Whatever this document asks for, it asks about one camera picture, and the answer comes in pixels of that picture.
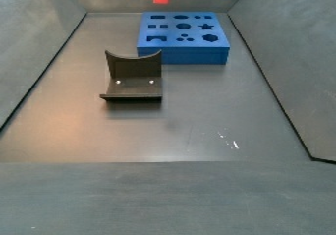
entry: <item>hole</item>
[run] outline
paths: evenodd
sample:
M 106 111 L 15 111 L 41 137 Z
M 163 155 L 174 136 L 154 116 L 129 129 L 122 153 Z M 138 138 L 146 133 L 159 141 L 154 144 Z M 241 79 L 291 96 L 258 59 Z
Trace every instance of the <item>hole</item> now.
M 183 15 L 177 15 L 173 17 L 174 19 L 187 19 L 187 16 L 183 16 Z
M 189 29 L 190 28 L 190 25 L 189 24 L 177 24 L 175 27 L 178 29 Z
M 213 26 L 210 26 L 210 25 L 207 25 L 207 24 L 202 24 L 199 27 L 201 27 L 202 29 L 211 29 Z
M 165 19 L 165 16 L 154 15 L 154 16 L 150 16 L 150 19 Z
M 206 34 L 206 35 L 203 35 L 203 40 L 207 42 L 214 42 L 214 41 L 217 41 L 217 36 L 213 34 Z
M 150 36 L 146 37 L 146 42 L 149 42 L 149 41 L 151 41 L 154 39 L 161 40 L 162 42 L 165 42 L 166 41 L 166 36 L 163 36 L 163 35 L 150 35 Z

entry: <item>circle-shaped hole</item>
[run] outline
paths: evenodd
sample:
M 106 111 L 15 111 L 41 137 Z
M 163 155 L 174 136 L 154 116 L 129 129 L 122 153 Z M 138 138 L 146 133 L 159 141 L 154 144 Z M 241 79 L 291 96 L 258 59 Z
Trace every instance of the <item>circle-shaped hole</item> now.
M 183 15 L 177 15 L 173 17 L 174 19 L 187 19 L 187 16 L 183 16 Z
M 189 24 L 177 24 L 175 27 L 178 29 L 189 29 L 190 28 L 190 25 Z

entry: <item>blue foam block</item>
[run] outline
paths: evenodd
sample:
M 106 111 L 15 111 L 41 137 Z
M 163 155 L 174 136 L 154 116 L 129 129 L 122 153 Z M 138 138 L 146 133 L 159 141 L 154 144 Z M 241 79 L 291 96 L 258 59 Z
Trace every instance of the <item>blue foam block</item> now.
M 163 64 L 225 64 L 229 43 L 213 12 L 145 12 L 135 49 L 161 50 Z

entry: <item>black curved holder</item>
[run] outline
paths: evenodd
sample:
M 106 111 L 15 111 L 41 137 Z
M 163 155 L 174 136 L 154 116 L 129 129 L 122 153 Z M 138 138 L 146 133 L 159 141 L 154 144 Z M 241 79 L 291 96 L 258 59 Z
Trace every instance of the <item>black curved holder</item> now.
M 138 57 L 123 58 L 105 51 L 110 70 L 110 83 L 105 100 L 161 99 L 161 51 Z

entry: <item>star-shaped hole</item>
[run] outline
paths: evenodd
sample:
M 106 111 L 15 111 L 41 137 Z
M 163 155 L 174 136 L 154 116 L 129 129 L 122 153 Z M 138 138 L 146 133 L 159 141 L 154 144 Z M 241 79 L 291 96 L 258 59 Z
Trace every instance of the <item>star-shaped hole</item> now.
M 207 24 L 202 24 L 199 27 L 201 27 L 202 29 L 211 29 L 213 26 L 210 26 L 210 25 L 207 25 Z

